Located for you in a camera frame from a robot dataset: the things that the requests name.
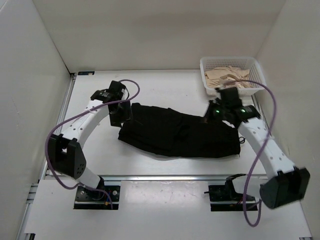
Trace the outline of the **black trousers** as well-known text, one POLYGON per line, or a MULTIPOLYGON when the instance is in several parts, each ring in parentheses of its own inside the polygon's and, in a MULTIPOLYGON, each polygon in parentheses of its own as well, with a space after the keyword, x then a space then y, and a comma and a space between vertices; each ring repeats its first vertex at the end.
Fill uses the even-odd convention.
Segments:
POLYGON ((207 120, 171 108, 133 103, 132 119, 118 140, 142 151, 183 158, 225 158, 241 152, 238 130, 222 120, 207 120))

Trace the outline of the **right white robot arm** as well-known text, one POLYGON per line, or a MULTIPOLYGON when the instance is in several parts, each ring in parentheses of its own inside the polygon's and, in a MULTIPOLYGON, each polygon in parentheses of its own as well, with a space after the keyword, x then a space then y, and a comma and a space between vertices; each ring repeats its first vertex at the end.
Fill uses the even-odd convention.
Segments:
POLYGON ((224 193, 230 200, 241 195, 258 198, 275 209, 305 197, 310 173, 298 168, 271 138, 261 115, 253 105, 244 106, 236 87, 217 88, 218 97, 207 109, 210 120, 217 120, 236 128, 256 153, 255 162, 261 162, 267 179, 248 174, 235 174, 225 181, 224 193))

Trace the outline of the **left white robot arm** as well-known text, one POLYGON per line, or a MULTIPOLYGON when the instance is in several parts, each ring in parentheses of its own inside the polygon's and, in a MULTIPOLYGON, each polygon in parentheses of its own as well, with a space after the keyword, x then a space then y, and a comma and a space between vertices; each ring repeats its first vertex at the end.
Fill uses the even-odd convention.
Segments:
POLYGON ((68 127, 60 134, 52 129, 45 140, 45 158, 48 168, 58 183, 67 190, 83 186, 93 200, 105 194, 104 180, 87 167, 83 147, 94 129, 105 118, 111 126, 121 127, 131 118, 133 99, 125 86, 125 80, 113 80, 109 87, 97 90, 80 114, 64 120, 68 127))

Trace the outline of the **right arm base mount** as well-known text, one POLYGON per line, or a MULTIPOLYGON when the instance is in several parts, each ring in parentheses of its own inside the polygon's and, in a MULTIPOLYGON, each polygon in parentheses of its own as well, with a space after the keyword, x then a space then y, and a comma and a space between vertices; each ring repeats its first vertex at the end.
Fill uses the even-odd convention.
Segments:
POLYGON ((208 190, 204 192, 209 196, 211 212, 242 212, 243 193, 235 191, 232 180, 245 176, 235 174, 226 179, 213 179, 208 181, 208 190))

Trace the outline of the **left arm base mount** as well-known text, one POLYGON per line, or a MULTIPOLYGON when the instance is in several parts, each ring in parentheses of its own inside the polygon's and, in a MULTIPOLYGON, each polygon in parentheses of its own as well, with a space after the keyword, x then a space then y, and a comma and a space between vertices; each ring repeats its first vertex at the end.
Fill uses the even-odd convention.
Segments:
POLYGON ((121 186, 115 183, 99 183, 101 191, 92 191, 83 186, 78 186, 74 198, 74 210, 118 210, 121 186))

